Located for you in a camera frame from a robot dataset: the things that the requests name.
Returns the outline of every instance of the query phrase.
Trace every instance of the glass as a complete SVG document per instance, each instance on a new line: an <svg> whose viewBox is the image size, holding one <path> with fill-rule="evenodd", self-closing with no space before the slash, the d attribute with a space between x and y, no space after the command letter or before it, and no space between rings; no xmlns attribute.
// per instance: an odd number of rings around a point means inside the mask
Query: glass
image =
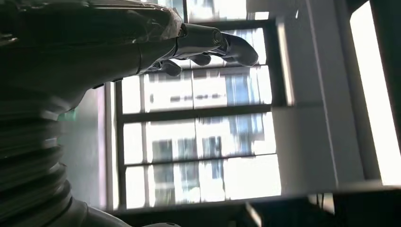
<svg viewBox="0 0 401 227"><path fill-rule="evenodd" d="M122 80L122 112L124 114L140 112L139 76L126 77Z"/></svg>
<svg viewBox="0 0 401 227"><path fill-rule="evenodd" d="M183 0L141 0L142 2L154 3L161 6L175 8L181 19L184 20Z"/></svg>
<svg viewBox="0 0 401 227"><path fill-rule="evenodd" d="M223 169L228 199L281 195L277 155L230 158L224 161Z"/></svg>
<svg viewBox="0 0 401 227"><path fill-rule="evenodd" d="M148 180L151 207L200 201L197 163L150 166Z"/></svg>
<svg viewBox="0 0 401 227"><path fill-rule="evenodd" d="M232 35L239 36L246 40L258 53L259 60L258 64L266 63L266 48L264 43L264 33L262 28L257 29L245 29L245 30L231 30L231 31L223 31L225 33L229 33ZM225 67L225 66L235 66L237 63L228 63L225 62L222 58L217 56L212 56L210 64L206 66L199 66L190 60L177 60L172 59L175 63L177 63L181 68L210 68L210 67Z"/></svg>
<svg viewBox="0 0 401 227"><path fill-rule="evenodd" d="M128 208L144 206L143 181L142 167L127 169ZM151 207L281 194L275 154L150 166L148 185Z"/></svg>
<svg viewBox="0 0 401 227"><path fill-rule="evenodd" d="M193 70L176 79L145 77L146 112L270 103L267 66Z"/></svg>
<svg viewBox="0 0 401 227"><path fill-rule="evenodd" d="M141 123L124 125L124 163L135 164L143 161Z"/></svg>
<svg viewBox="0 0 401 227"><path fill-rule="evenodd" d="M187 0L189 23L245 20L246 0Z"/></svg>
<svg viewBox="0 0 401 227"><path fill-rule="evenodd" d="M276 152L271 113L148 122L145 137L150 163ZM140 152L126 155L136 162L143 157L141 149L124 152Z"/></svg>
<svg viewBox="0 0 401 227"><path fill-rule="evenodd" d="M128 167L125 171L127 208L145 206L145 175L143 167Z"/></svg>

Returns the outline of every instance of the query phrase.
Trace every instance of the window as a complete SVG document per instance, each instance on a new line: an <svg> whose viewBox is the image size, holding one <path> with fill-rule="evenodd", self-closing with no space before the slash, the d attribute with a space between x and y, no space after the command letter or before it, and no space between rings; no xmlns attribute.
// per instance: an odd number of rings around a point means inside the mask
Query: window
<svg viewBox="0 0 401 227"><path fill-rule="evenodd" d="M191 23L242 37L259 62L245 68L216 57L200 67L175 60L183 68L177 77L155 72L116 83L120 205L280 194L270 110L285 93L277 83L282 75L275 21L245 20L245 0L232 11L225 9L232 4L227 0L153 2L180 8Z"/></svg>

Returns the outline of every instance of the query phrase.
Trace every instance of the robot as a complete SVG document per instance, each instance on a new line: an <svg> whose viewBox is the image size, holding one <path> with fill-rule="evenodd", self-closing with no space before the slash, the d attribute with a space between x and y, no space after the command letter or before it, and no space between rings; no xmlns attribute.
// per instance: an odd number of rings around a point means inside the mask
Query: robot
<svg viewBox="0 0 401 227"><path fill-rule="evenodd" d="M57 117L88 89L150 71L177 76L171 59L207 65L212 55L258 60L244 39L155 4L0 0L0 226L128 227L71 195Z"/></svg>

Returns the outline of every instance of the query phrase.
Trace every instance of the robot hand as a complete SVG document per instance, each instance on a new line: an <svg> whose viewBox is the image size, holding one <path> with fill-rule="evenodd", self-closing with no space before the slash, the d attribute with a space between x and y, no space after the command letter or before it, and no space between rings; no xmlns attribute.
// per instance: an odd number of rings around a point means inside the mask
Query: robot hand
<svg viewBox="0 0 401 227"><path fill-rule="evenodd" d="M175 48L157 60L148 71L160 70L170 76L177 76L182 70L169 59L190 59L204 66L210 63L211 55L246 67L251 67L258 61L256 51L238 36L220 32L213 27L182 24Z"/></svg>

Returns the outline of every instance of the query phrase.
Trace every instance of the white wall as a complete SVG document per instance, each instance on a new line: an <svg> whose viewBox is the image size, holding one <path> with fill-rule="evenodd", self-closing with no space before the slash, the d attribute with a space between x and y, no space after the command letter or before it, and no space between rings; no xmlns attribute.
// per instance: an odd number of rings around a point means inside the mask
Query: white wall
<svg viewBox="0 0 401 227"><path fill-rule="evenodd" d="M365 180L334 1L300 0L283 20L294 99L272 111L283 194Z"/></svg>

